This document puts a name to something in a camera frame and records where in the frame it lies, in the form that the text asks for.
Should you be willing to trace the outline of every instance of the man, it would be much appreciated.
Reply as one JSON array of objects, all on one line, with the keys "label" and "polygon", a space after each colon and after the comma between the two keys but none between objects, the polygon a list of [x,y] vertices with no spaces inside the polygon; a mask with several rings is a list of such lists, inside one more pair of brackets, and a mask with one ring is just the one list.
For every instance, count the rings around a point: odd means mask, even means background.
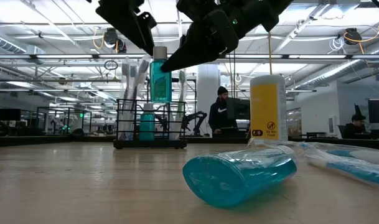
[{"label": "man", "polygon": [[223,133],[222,128],[237,128],[238,125],[235,119],[228,119],[227,115],[227,98],[228,90],[225,87],[220,87],[217,91],[218,98],[210,107],[208,124],[213,133]]},{"label": "man", "polygon": [[351,117],[352,123],[346,124],[344,129],[343,138],[344,139],[357,139],[356,134],[365,133],[365,122],[366,117],[362,114],[354,114]]}]

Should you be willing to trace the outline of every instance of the black monitor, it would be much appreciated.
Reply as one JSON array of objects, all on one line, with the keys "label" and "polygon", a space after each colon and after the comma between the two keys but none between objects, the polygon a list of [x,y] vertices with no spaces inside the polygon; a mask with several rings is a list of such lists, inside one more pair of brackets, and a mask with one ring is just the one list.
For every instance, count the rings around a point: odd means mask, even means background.
[{"label": "black monitor", "polygon": [[250,100],[228,98],[227,116],[228,119],[250,120]]},{"label": "black monitor", "polygon": [[21,109],[0,109],[0,121],[20,121]]},{"label": "black monitor", "polygon": [[369,100],[369,123],[379,123],[379,100]]}]

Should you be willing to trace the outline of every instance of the blue mouthwash bottle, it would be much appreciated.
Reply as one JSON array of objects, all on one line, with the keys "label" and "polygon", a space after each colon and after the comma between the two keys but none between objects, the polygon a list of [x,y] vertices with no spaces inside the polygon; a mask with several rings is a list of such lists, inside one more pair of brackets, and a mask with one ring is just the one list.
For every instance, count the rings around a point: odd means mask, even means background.
[{"label": "blue mouthwash bottle", "polygon": [[145,103],[144,113],[141,114],[141,122],[139,124],[139,140],[153,141],[156,131],[155,115],[153,113],[153,104]]},{"label": "blue mouthwash bottle", "polygon": [[151,63],[151,101],[153,103],[170,103],[172,99],[171,72],[162,72],[160,69],[166,60],[167,47],[154,47]]},{"label": "blue mouthwash bottle", "polygon": [[199,198],[216,207],[231,207],[292,177],[295,160],[289,147],[270,146],[262,151],[200,155],[186,163],[183,173]]}]

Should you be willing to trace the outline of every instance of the wooden table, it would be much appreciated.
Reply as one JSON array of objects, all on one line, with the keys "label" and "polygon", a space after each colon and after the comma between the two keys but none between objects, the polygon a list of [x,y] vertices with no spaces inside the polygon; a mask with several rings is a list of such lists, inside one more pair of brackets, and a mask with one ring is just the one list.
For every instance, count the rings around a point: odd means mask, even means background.
[{"label": "wooden table", "polygon": [[242,144],[187,149],[114,150],[70,142],[0,148],[0,223],[373,223],[379,189],[300,162],[297,174],[230,210],[198,199],[182,166],[203,153]]}]

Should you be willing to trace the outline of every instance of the bottle cap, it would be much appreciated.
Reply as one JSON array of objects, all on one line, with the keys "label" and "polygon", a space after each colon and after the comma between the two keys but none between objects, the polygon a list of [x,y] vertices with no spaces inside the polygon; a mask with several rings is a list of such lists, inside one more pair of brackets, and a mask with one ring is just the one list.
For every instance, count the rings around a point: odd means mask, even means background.
[{"label": "bottle cap", "polygon": [[153,59],[167,59],[167,47],[165,46],[153,47]]},{"label": "bottle cap", "polygon": [[153,103],[145,103],[144,104],[144,110],[146,110],[147,112],[150,112],[153,110]]}]

